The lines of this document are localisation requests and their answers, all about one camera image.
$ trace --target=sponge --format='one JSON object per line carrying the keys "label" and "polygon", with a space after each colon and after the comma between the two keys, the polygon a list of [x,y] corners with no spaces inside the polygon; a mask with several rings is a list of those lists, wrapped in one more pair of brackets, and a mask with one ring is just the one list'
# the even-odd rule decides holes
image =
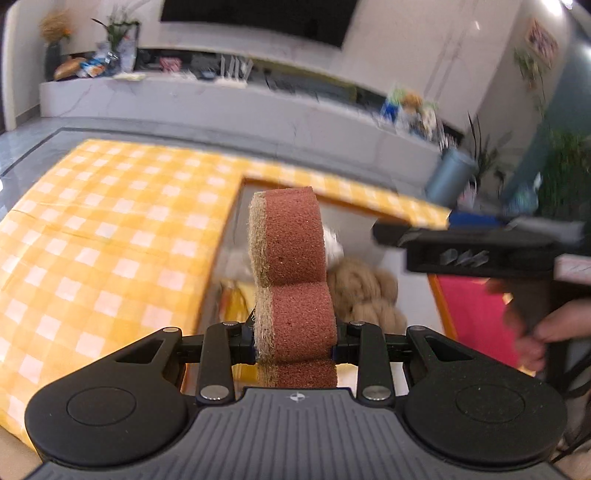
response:
{"label": "sponge", "polygon": [[259,379],[269,387],[336,386],[336,321],[312,188],[256,193],[249,254],[256,285]]}

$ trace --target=tile floor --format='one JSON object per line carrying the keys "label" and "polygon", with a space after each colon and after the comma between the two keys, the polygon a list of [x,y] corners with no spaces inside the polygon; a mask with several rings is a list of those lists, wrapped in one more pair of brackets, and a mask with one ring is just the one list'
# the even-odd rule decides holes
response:
{"label": "tile floor", "polygon": [[246,157],[280,160],[379,185],[410,196],[423,196],[420,189],[393,179],[377,169],[313,156],[306,163],[277,158],[272,153],[273,145],[262,145],[252,138],[153,122],[100,118],[36,118],[15,131],[0,136],[0,219],[58,160],[88,138],[222,151]]}

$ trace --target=metal rivet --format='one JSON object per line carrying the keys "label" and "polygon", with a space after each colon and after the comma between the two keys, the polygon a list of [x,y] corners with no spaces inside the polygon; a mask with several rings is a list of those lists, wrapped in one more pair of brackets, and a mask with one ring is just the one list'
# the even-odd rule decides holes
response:
{"label": "metal rivet", "polygon": [[363,389],[363,396],[368,400],[381,401],[390,398],[392,392],[389,388],[382,387],[381,385],[372,385],[371,387],[365,387]]}
{"label": "metal rivet", "polygon": [[208,385],[203,387],[200,393],[205,400],[223,400],[230,391],[223,385]]}

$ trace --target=teddy bear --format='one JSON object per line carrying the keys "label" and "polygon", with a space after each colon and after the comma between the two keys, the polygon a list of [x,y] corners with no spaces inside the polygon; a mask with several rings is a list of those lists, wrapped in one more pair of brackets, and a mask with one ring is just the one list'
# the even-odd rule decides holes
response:
{"label": "teddy bear", "polygon": [[396,308],[398,280],[387,270],[346,257],[327,273],[337,319],[378,325],[384,333],[403,335],[407,320]]}

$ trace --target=yellow checkered tablecloth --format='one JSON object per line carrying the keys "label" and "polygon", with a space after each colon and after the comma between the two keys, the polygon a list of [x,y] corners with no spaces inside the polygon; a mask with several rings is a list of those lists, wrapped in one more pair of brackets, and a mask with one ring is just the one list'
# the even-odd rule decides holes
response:
{"label": "yellow checkered tablecloth", "polygon": [[245,179],[444,228],[446,209],[280,163],[89,140],[0,223],[0,426],[41,387],[155,330],[195,332]]}

